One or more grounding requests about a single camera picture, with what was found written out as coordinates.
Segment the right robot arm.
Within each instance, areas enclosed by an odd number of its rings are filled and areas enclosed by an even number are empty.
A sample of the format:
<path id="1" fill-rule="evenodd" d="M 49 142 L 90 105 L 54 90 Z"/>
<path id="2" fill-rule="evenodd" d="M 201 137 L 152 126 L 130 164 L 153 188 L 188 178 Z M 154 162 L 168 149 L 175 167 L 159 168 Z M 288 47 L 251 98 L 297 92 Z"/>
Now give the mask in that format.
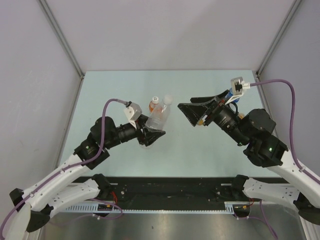
<path id="1" fill-rule="evenodd" d="M 307 167 L 298 167 L 292 152 L 272 133 L 276 123 L 263 108 L 251 110 L 241 117 L 236 103 L 228 102 L 228 91 L 215 96 L 192 97 L 189 103 L 177 107 L 192 126 L 215 123 L 238 146 L 245 146 L 243 154 L 257 166 L 268 169 L 291 186 L 258 181 L 238 174 L 231 183 L 230 194 L 242 201 L 245 197 L 266 200 L 290 208 L 306 221 L 320 223 L 320 185 L 314 173 L 305 174 Z"/>

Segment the clear water bottle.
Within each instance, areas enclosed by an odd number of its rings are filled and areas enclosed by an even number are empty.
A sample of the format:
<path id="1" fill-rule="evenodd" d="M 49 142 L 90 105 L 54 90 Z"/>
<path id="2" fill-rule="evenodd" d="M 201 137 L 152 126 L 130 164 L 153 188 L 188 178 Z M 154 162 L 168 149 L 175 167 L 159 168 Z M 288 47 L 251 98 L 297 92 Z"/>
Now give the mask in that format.
<path id="1" fill-rule="evenodd" d="M 146 127 L 154 130 L 163 130 L 169 115 L 171 113 L 171 105 L 166 105 L 163 99 L 160 100 L 159 104 L 154 108 L 145 123 Z"/>

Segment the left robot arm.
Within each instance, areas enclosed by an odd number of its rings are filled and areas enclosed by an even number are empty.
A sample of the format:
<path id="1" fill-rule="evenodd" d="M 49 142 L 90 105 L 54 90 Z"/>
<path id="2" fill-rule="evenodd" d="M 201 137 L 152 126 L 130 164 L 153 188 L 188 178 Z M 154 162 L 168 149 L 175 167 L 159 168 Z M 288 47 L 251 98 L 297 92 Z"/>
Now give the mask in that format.
<path id="1" fill-rule="evenodd" d="M 79 186 L 66 187 L 82 174 L 93 170 L 109 156 L 109 150 L 120 144 L 136 139 L 146 147 L 165 135 L 164 130 L 146 127 L 148 117 L 141 115 L 130 123 L 116 126 L 109 116 L 100 117 L 90 128 L 87 138 L 74 150 L 73 154 L 58 168 L 34 186 L 22 190 L 15 188 L 10 198 L 20 211 L 30 204 L 28 220 L 22 228 L 32 233 L 44 225 L 60 211 L 79 202 L 107 199 L 113 191 L 112 185 L 103 174 L 95 174 Z"/>

